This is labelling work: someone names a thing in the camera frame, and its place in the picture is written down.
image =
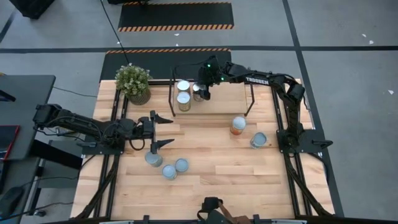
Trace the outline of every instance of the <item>plant pot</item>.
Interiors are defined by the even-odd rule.
[[[134,105],[144,105],[150,99],[150,90],[149,87],[141,94],[137,96],[130,96],[129,100]]]

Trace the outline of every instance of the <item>table leg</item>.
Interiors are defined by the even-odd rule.
[[[53,161],[74,169],[80,169],[83,160],[78,156],[64,152],[38,140],[34,140],[30,153],[42,159]]]

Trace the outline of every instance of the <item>can lid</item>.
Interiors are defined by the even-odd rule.
[[[190,84],[189,84],[189,82],[186,81],[186,80],[180,80],[180,81],[178,81],[178,83],[177,83],[177,88],[178,88],[179,90],[187,90],[187,89],[189,89],[189,86],[190,86]]]
[[[159,159],[160,159],[160,155],[153,154],[150,151],[148,151],[145,154],[145,161],[147,161],[147,163],[149,163],[149,164],[155,164]]]
[[[267,141],[267,136],[264,133],[256,133],[254,135],[254,142],[260,146],[265,144]]]
[[[188,103],[191,96],[187,92],[181,92],[177,95],[177,101],[179,103]]]
[[[192,86],[192,90],[193,91],[199,91],[199,90],[204,90],[204,89],[205,89],[204,85],[199,85],[197,83],[194,83],[193,86]]]
[[[163,167],[162,169],[162,174],[163,176],[165,176],[166,178],[172,178],[175,176],[175,173],[177,171],[175,171],[175,167],[172,165],[166,165]]]
[[[246,120],[242,117],[236,117],[234,118],[233,126],[236,129],[243,130],[246,127]]]
[[[188,161],[186,159],[178,159],[175,162],[175,169],[179,172],[185,172],[188,170]]]

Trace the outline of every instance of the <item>tin can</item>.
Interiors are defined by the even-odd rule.
[[[152,167],[160,167],[163,163],[163,157],[159,154],[153,154],[150,151],[145,154],[145,161]]]
[[[242,117],[236,117],[232,120],[231,133],[234,135],[242,134],[244,128],[246,127],[246,120]]]
[[[175,169],[178,172],[185,172],[189,168],[188,161],[186,159],[177,159],[175,162]]]
[[[186,91],[182,91],[177,95],[177,102],[180,111],[186,112],[191,109],[191,96]]]
[[[177,82],[177,89],[178,92],[185,91],[191,95],[191,84],[186,80],[180,80]]]
[[[203,101],[203,98],[199,95],[199,90],[205,90],[205,86],[194,83],[192,86],[192,95],[193,99],[197,102]]]
[[[177,177],[177,171],[173,165],[166,165],[162,169],[162,174],[166,179],[174,180]]]
[[[267,142],[267,136],[264,133],[256,133],[253,138],[250,140],[250,146],[253,149],[258,149],[261,146],[265,145]]]

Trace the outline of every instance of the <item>potted plant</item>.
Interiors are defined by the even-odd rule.
[[[144,105],[150,99],[149,70],[132,65],[122,66],[116,74],[116,89],[121,90],[131,103]]]

